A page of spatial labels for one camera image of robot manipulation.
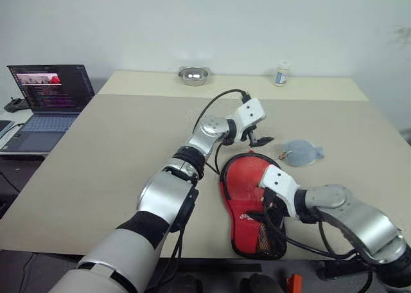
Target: beige tabletop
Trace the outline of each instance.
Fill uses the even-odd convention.
[[[0,248],[83,254],[135,213],[145,182],[184,144],[208,99],[98,94],[73,123],[0,220]],[[225,116],[240,102],[223,99],[210,113]],[[325,158],[305,168],[281,164],[304,187],[343,184],[382,209],[411,240],[411,149],[363,100],[262,100],[267,119],[257,134],[275,141],[256,152],[277,157],[278,144],[307,139]],[[220,166],[246,144],[223,148]],[[184,235],[183,257],[235,258],[218,177],[207,168]],[[286,222],[288,234],[322,247],[316,226]],[[338,230],[331,244],[347,250]],[[169,256],[176,236],[166,241]],[[289,245],[285,258],[318,258]]]

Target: silver robot arm segment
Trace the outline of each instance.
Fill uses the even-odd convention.
[[[167,234],[185,226],[193,211],[195,186],[215,144],[241,141],[244,132],[251,134],[264,118],[255,98],[227,118],[202,118],[186,144],[148,181],[137,213],[87,253],[77,269],[66,273],[50,292],[144,292]]]
[[[323,220],[339,228],[389,291],[411,292],[411,249],[380,210],[340,185],[300,190],[291,176],[272,165],[259,185],[286,204],[290,217],[304,223]]]

